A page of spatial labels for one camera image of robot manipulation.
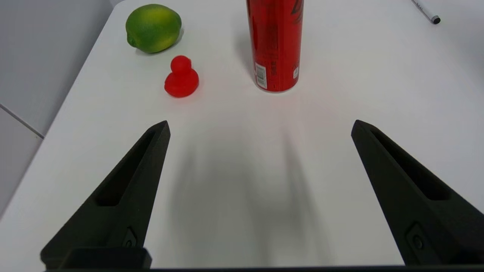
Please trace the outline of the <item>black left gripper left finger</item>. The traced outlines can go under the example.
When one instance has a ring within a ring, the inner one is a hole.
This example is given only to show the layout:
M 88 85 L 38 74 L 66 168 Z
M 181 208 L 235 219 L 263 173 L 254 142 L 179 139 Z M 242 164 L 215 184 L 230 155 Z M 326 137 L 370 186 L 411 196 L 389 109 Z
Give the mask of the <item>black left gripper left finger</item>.
M 142 270 L 147 228 L 171 132 L 145 131 L 41 251 L 47 270 Z

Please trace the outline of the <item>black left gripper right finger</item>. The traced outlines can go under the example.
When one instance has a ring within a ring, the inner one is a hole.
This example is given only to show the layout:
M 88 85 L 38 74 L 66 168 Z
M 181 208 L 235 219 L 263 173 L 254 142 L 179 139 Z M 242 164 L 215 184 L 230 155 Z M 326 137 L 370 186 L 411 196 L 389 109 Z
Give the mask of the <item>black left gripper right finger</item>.
M 483 265 L 482 212 L 377 127 L 351 137 L 406 265 Z

